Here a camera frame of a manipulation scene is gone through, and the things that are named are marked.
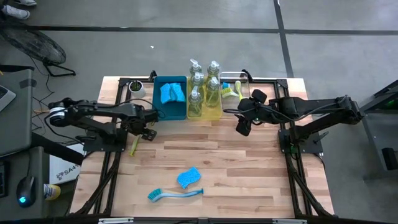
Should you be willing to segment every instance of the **small cup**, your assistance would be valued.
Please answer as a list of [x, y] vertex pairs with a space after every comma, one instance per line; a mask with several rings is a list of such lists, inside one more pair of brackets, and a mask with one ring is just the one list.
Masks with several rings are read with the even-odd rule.
[[144, 84], [142, 84], [142, 82], [140, 81], [132, 81], [129, 84], [129, 90], [131, 92], [131, 94], [133, 95], [133, 97], [135, 98], [142, 98], [145, 96], [145, 88], [144, 88]]

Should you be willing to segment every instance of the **black line on floor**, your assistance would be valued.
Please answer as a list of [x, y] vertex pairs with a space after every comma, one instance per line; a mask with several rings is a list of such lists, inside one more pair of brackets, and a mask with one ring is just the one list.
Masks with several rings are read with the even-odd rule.
[[[0, 28], [46, 31], [80, 32], [198, 32], [198, 33], [242, 33], [242, 34], [278, 34], [279, 29], [263, 28], [183, 28], [183, 27], [101, 27], [101, 26], [19, 26], [1, 24]], [[316, 30], [283, 29], [284, 34], [308, 35], [398, 35], [398, 30]]]
[[90, 27], [90, 26], [16, 26], [1, 25], [24, 30], [47, 31], [89, 31], [89, 32], [199, 32], [199, 33], [241, 33], [241, 34], [277, 34], [278, 29], [246, 29], [246, 28], [171, 28], [171, 27]]
[[398, 35], [398, 30], [308, 30], [286, 29], [286, 34], [305, 35]]
[[284, 20], [282, 18], [282, 12], [280, 11], [280, 5], [278, 0], [274, 0], [274, 6], [276, 13], [276, 20], [279, 28], [279, 37], [280, 37], [280, 44], [282, 46], [282, 54], [284, 56], [284, 61], [285, 61], [286, 75], [287, 78], [293, 78], [294, 77], [293, 67], [292, 67], [292, 62], [290, 61], [289, 48], [287, 46]]

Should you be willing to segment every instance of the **blue plastic bin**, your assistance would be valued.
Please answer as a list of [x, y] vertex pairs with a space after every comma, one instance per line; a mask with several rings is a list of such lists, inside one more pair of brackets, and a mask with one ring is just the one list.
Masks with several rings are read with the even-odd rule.
[[161, 121], [181, 121], [185, 120], [187, 116], [187, 102], [168, 102], [162, 104], [160, 101], [160, 88], [166, 83], [179, 83], [181, 84], [181, 90], [184, 93], [185, 99], [187, 99], [187, 78], [185, 76], [175, 77], [156, 77], [154, 83], [154, 95], [152, 103], [154, 106], [162, 110], [165, 113], [164, 118], [159, 118]]

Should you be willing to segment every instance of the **sneaker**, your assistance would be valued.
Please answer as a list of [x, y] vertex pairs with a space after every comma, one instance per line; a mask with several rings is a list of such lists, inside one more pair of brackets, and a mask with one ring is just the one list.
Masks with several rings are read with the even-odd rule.
[[30, 16], [29, 11], [17, 9], [12, 6], [8, 6], [8, 5], [4, 6], [3, 9], [1, 9], [1, 10], [5, 15], [12, 16], [17, 19], [27, 19]]
[[21, 4], [24, 6], [35, 6], [37, 3], [34, 0], [14, 0], [15, 3]]

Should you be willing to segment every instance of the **dish brush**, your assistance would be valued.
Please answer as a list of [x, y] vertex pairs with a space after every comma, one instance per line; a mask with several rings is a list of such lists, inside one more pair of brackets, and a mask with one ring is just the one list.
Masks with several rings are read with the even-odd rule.
[[191, 197], [198, 194], [203, 194], [203, 189], [194, 190], [185, 194], [163, 193], [162, 189], [156, 189], [148, 195], [148, 198], [149, 200], [151, 200], [151, 202], [157, 202], [159, 199], [163, 197]]
[[230, 87], [225, 88], [221, 91], [221, 96], [223, 98], [229, 97], [229, 96], [236, 96], [239, 97], [238, 94], [236, 94]]
[[242, 96], [242, 92], [241, 92], [241, 81], [236, 81], [235, 82], [235, 90], [238, 92], [238, 94], [239, 94], [239, 101], [241, 101], [242, 99], [243, 99], [243, 96]]

